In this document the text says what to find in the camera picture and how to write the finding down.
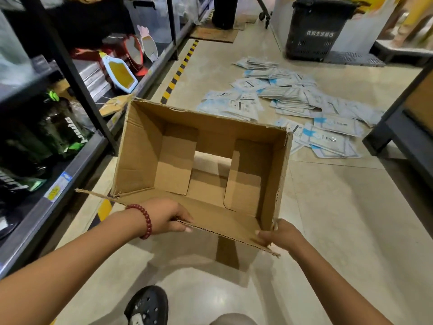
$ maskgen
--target gray pallet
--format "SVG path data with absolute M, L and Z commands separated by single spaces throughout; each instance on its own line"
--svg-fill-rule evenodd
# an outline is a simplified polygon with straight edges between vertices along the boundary
M 328 64 L 383 67 L 385 63 L 372 54 L 331 51 L 323 60 Z

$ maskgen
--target corrugated cardboard edge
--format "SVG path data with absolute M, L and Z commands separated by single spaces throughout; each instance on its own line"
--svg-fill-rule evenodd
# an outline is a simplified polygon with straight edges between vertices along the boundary
M 280 182 L 278 185 L 278 191 L 277 191 L 277 197 L 275 199 L 275 209 L 274 209 L 274 217 L 272 218 L 272 229 L 275 226 L 275 222 L 280 216 L 280 207 L 281 207 L 281 193 L 284 189 L 284 182 L 286 181 L 286 173 L 287 173 L 287 167 L 289 164 L 289 157 L 290 157 L 290 149 L 292 148 L 292 141 L 293 141 L 293 133 L 288 132 L 286 134 L 286 142 L 285 142 L 285 148 L 286 151 L 284 152 L 284 162 L 283 162 L 283 169 L 285 169 L 280 176 Z
M 85 194 L 89 194 L 89 195 L 97 196 L 97 197 L 100 197 L 100 198 L 105 198 L 105 199 L 107 199 L 107 200 L 109 200 L 109 201 L 112 201 L 112 202 L 119 203 L 119 202 L 117 201 L 118 197 L 108 197 L 108 196 L 105 196 L 105 195 L 103 195 L 103 194 L 95 193 L 94 191 L 88 191 L 88 190 L 80 189 L 80 188 L 76 188 L 75 191 L 76 191 L 77 193 L 85 193 Z M 251 245 L 251 244 L 248 244 L 248 243 L 242 242 L 241 240 L 236 240 L 236 239 L 234 239 L 234 238 L 231 238 L 231 237 L 228 237 L 228 236 L 225 236 L 225 235 L 217 234 L 217 233 L 215 233 L 214 231 L 211 231 L 211 230 L 208 230 L 208 229 L 204 229 L 204 228 L 201 228 L 201 227 L 195 226 L 194 224 L 190 224 L 189 222 L 185 222 L 185 221 L 182 221 L 182 220 L 176 220 L 176 221 L 179 221 L 179 222 L 181 222 L 182 224 L 185 224 L 185 225 L 187 225 L 187 226 L 189 226 L 189 227 L 197 228 L 197 229 L 200 229 L 200 230 L 203 230 L 203 231 L 208 231 L 208 232 L 213 233 L 213 234 L 215 234 L 215 235 L 222 236 L 222 237 L 228 238 L 228 239 L 230 239 L 230 240 L 234 240 L 234 241 L 236 241 L 236 242 L 239 242 L 239 243 L 242 243 L 242 244 L 245 244 L 245 245 L 248 245 L 248 246 L 254 247 L 254 248 L 256 248 L 256 249 L 259 249 L 259 250 L 262 250 L 262 251 L 268 252 L 268 253 L 270 253 L 270 254 L 272 254 L 273 256 L 276 256 L 276 257 L 278 257 L 278 258 L 281 256 L 279 253 L 276 253 L 276 252 L 274 252 L 274 251 L 272 251 L 272 250 L 270 250 L 270 249 L 265 249 L 264 247 L 258 247 L 258 246 L 255 246 L 255 245 Z
M 161 104 L 161 103 L 154 103 L 153 101 L 150 101 L 150 100 L 147 100 L 147 99 L 143 99 L 143 98 L 137 98 L 137 97 L 135 97 L 133 100 L 131 100 L 131 102 L 133 102 L 133 101 L 135 101 L 135 100 L 136 100 L 136 101 L 139 101 L 139 102 L 146 102 L 146 103 L 151 103 L 151 104 L 153 104 L 153 105 L 163 106 L 163 107 L 165 107 L 165 108 L 169 108 L 169 109 L 174 110 L 174 111 L 176 111 L 176 112 L 181 112 L 181 113 L 188 112 L 188 113 L 195 113 L 195 114 L 201 114 L 201 115 L 205 114 L 205 113 L 202 113 L 202 112 L 198 112 L 198 111 L 196 111 L 196 110 L 193 110 L 193 109 L 177 108 L 177 107 L 173 107 L 173 106 L 169 106 L 169 105 L 164 105 L 164 104 Z M 238 119 L 231 118 L 231 117 L 229 118 L 229 117 L 219 116 L 219 115 L 214 115 L 214 114 L 208 114 L 208 115 L 209 115 L 209 116 L 212 116 L 212 117 L 218 117 L 218 118 L 221 118 L 221 119 L 224 119 L 224 120 L 237 121 L 237 122 L 241 122 L 241 123 L 245 123 L 245 122 L 246 122 L 245 120 L 238 120 Z M 273 124 L 263 124 L 263 123 L 257 123 L 257 122 L 253 122 L 253 123 L 251 123 L 251 124 L 264 126 L 264 127 L 266 127 L 266 128 L 275 128 L 275 129 L 279 129 L 280 131 L 284 131 L 284 128 L 281 128 L 281 127 L 278 126 L 278 125 L 273 125 Z

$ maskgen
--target open cardboard box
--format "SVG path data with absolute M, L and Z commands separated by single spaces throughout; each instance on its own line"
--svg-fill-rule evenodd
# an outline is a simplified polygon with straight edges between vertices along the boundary
M 278 218 L 291 142 L 276 126 L 136 99 L 111 196 L 124 205 L 172 198 L 194 218 L 188 225 L 275 255 L 255 231 L 272 230 Z M 193 169 L 196 151 L 230 158 L 228 177 Z

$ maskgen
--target tiled floor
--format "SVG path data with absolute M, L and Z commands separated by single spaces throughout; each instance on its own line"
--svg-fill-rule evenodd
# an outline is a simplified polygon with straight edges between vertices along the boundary
M 187 43 L 180 60 L 192 43 Z M 200 41 L 168 104 L 194 109 L 209 90 L 230 88 L 229 82 L 242 76 L 242 69 L 231 63 L 245 56 L 278 61 L 311 75 L 326 93 L 381 109 L 387 109 L 419 73 L 405 66 L 289 62 L 271 30 L 258 21 L 239 32 L 233 44 Z M 161 99 L 179 64 L 173 65 L 153 101 Z M 260 121 L 273 123 L 276 114 L 262 102 Z M 428 324 L 433 318 L 433 241 L 383 163 L 370 156 L 361 139 L 356 145 L 363 154 L 360 159 L 318 159 L 308 148 L 292 155 L 280 217 L 294 223 L 394 324 Z M 115 163 L 114 158 L 95 191 L 110 189 Z M 393 171 L 401 174 L 398 168 Z M 88 197 L 61 245 L 88 228 L 99 203 L 97 197 Z M 248 315 L 258 325 L 330 324 L 287 253 L 277 259 L 198 230 L 134 240 L 122 247 L 90 278 L 56 324 L 120 322 L 129 298 L 148 284 L 167 292 L 169 324 L 207 325 L 230 312 Z

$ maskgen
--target yellow and black tape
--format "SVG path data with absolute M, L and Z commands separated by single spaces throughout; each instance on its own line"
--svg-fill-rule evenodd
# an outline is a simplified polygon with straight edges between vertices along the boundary
M 184 72 L 185 67 L 187 66 L 187 63 L 191 59 L 192 54 L 194 53 L 195 48 L 197 47 L 198 40 L 195 40 L 192 44 L 192 47 L 188 51 L 186 57 L 183 59 L 182 64 L 177 69 L 176 74 L 171 79 L 171 82 L 168 84 L 167 89 L 165 89 L 164 94 L 161 98 L 161 103 L 166 104 L 168 99 L 170 98 L 170 94 L 172 93 L 173 89 L 175 88 L 176 83 L 179 81 L 180 76 Z
M 88 230 L 92 229 L 93 227 L 97 226 L 102 221 L 104 221 L 111 213 L 111 210 L 113 209 L 113 205 L 114 202 L 104 199 L 101 205 L 99 206 L 98 213 L 95 215 L 95 218 L 93 218 L 92 223 L 90 224 Z

